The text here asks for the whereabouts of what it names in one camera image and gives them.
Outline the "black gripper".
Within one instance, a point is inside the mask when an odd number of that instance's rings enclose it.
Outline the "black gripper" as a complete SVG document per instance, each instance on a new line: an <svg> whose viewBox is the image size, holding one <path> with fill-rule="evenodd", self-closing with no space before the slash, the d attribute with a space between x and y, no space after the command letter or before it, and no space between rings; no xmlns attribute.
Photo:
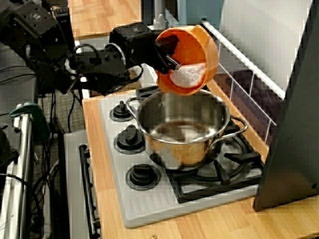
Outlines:
<svg viewBox="0 0 319 239"><path fill-rule="evenodd" d="M147 64L162 74L168 74L169 70L178 70L181 63L172 56L178 42L176 35L157 39L153 32L139 37L133 41L129 56L130 64Z"/></svg>

